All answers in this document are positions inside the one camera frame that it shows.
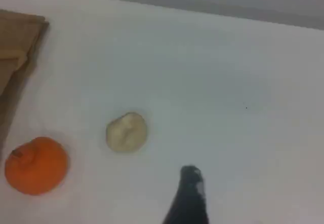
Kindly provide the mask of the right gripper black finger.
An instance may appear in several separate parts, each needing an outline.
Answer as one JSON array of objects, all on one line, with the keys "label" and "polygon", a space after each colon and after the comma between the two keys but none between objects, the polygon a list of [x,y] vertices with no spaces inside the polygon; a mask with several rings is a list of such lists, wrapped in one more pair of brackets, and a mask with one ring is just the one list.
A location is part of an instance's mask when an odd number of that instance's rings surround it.
[{"label": "right gripper black finger", "polygon": [[178,189],[163,223],[209,223],[204,178],[196,166],[186,165],[181,168]]}]

